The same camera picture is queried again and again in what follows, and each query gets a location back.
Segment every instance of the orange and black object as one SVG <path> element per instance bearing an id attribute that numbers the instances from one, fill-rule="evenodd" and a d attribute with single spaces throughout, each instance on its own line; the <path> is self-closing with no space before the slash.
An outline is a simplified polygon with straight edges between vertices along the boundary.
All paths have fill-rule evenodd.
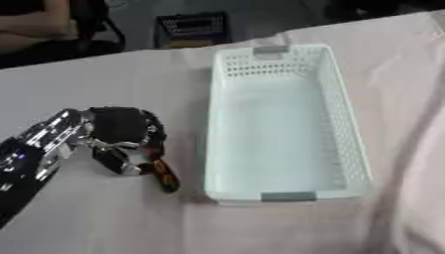
<path id="1" fill-rule="evenodd" d="M 153 175 L 162 191 L 173 193 L 180 188 L 180 181 L 170 166 L 162 160 L 167 135 L 164 126 L 152 113 L 134 108 L 92 108 L 94 113 L 93 138 L 108 144 L 130 142 L 139 144 L 129 148 L 93 148 L 92 156 L 109 170 L 119 175 Z M 125 150 L 140 151 L 147 163 L 133 165 Z"/>

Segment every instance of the white cloth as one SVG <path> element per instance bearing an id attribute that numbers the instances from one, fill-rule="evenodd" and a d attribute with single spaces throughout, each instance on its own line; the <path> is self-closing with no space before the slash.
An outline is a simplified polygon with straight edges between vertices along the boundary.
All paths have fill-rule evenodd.
<path id="1" fill-rule="evenodd" d="M 383 253 L 389 244 L 429 253 L 424 246 L 431 242 L 445 248 L 443 15 L 0 71 L 1 139 L 64 107 L 145 108 L 166 124 L 167 161 L 184 185 L 167 196 L 150 177 L 115 177 L 80 152 L 0 231 L 0 253 L 345 254 L 361 246 L 363 253 Z M 218 206 L 203 196 L 196 160 L 213 55 L 224 47 L 290 43 L 333 48 L 368 148 L 374 191 L 315 203 Z"/>

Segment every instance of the black crate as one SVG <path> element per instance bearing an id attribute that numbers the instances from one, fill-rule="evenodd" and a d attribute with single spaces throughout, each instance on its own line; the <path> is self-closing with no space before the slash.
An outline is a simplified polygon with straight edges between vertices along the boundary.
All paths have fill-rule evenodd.
<path id="1" fill-rule="evenodd" d="M 156 49 L 197 48 L 231 42 L 225 12 L 156 18 Z"/>

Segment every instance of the person's arm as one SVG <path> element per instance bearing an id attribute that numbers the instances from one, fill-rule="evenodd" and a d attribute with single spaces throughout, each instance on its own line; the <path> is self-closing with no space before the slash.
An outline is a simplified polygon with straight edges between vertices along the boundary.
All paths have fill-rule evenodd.
<path id="1" fill-rule="evenodd" d="M 0 33 L 25 37 L 59 38 L 70 31 L 69 0 L 44 0 L 45 10 L 25 15 L 0 16 Z"/>
<path id="2" fill-rule="evenodd" d="M 0 34 L 0 59 L 1 55 L 15 53 L 47 40 L 48 39 L 31 38 L 13 34 Z"/>

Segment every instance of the floor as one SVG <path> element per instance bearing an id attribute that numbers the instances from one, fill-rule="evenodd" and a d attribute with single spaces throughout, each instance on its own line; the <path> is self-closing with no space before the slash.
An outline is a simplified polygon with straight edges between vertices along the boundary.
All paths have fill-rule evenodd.
<path id="1" fill-rule="evenodd" d="M 329 0 L 107 0 L 111 17 L 127 37 L 126 51 L 153 48 L 157 16 L 226 11 L 235 41 L 268 37 L 286 30 L 330 24 Z M 412 12 L 407 8 L 402 12 Z M 111 39 L 109 32 L 98 35 Z"/>

